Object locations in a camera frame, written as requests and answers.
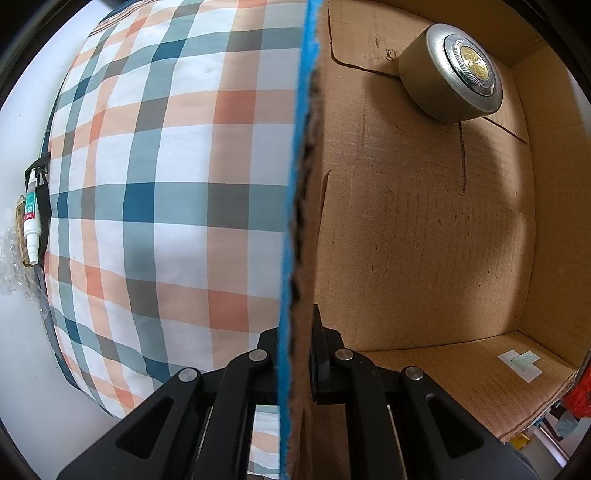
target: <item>cardboard box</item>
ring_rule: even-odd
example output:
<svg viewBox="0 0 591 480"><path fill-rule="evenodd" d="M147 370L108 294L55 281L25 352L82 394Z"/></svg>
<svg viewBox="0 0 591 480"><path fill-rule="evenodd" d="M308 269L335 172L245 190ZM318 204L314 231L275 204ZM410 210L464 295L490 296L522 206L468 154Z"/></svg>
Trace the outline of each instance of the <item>cardboard box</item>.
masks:
<svg viewBox="0 0 591 480"><path fill-rule="evenodd" d="M591 109L501 0L387 3L331 0L319 19L315 301L347 347L381 367L420 366L506 442L570 388L589 352ZM397 56L432 21L495 56L497 113L442 124L407 95ZM527 383L497 358L510 350L536 353L542 373ZM312 418L314 477L346 478L342 409Z"/></svg>

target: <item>metal screw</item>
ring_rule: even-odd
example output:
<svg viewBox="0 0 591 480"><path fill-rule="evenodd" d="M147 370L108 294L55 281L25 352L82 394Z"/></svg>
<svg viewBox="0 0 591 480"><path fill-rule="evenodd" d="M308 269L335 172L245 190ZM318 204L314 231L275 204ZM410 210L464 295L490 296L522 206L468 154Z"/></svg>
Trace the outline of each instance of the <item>metal screw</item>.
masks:
<svg viewBox="0 0 591 480"><path fill-rule="evenodd" d="M335 357L344 361L351 360L353 358L353 352L348 348L339 348L335 352Z"/></svg>
<svg viewBox="0 0 591 480"><path fill-rule="evenodd" d="M197 370L194 368L184 368L178 373L178 379L181 382L192 382L197 378Z"/></svg>
<svg viewBox="0 0 591 480"><path fill-rule="evenodd" d="M248 354L248 358L250 358L253 362L262 362L265 358L267 358L267 352L257 348Z"/></svg>
<svg viewBox="0 0 591 480"><path fill-rule="evenodd" d="M408 367L404 374L411 380L421 380L423 377L423 370L419 367Z"/></svg>

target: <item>white tape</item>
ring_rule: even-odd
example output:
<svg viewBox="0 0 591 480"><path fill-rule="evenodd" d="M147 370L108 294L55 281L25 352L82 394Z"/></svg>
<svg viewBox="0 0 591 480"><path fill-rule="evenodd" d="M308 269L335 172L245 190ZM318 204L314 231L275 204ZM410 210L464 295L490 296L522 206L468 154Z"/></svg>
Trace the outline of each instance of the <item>white tape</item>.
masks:
<svg viewBox="0 0 591 480"><path fill-rule="evenodd" d="M523 355L520 355L515 350L509 350L508 352L498 355L498 358L500 358L505 365L511 368L527 383L530 383L535 377L542 373L542 370L532 364L540 358L533 352L527 351Z"/></svg>

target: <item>glue tube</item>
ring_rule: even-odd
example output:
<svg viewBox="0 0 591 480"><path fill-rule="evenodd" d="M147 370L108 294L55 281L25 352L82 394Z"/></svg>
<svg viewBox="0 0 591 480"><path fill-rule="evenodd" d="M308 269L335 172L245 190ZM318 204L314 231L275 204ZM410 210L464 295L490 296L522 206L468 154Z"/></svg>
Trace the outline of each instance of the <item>glue tube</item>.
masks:
<svg viewBox="0 0 591 480"><path fill-rule="evenodd" d="M29 177L27 186L27 201L25 203L25 224L22 234L27 240L27 252L29 254L29 265L37 265L39 262L39 240L41 239L41 219L39 218L39 207L37 206L37 177L35 170Z"/></svg>

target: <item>tube label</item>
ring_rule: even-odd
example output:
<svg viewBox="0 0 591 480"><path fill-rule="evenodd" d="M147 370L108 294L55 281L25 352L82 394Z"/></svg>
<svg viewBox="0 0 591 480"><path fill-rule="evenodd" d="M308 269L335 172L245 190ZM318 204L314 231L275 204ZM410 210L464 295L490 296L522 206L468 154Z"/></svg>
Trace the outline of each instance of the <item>tube label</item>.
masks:
<svg viewBox="0 0 591 480"><path fill-rule="evenodd" d="M35 190L27 193L27 201L25 203L25 221L35 218Z"/></svg>

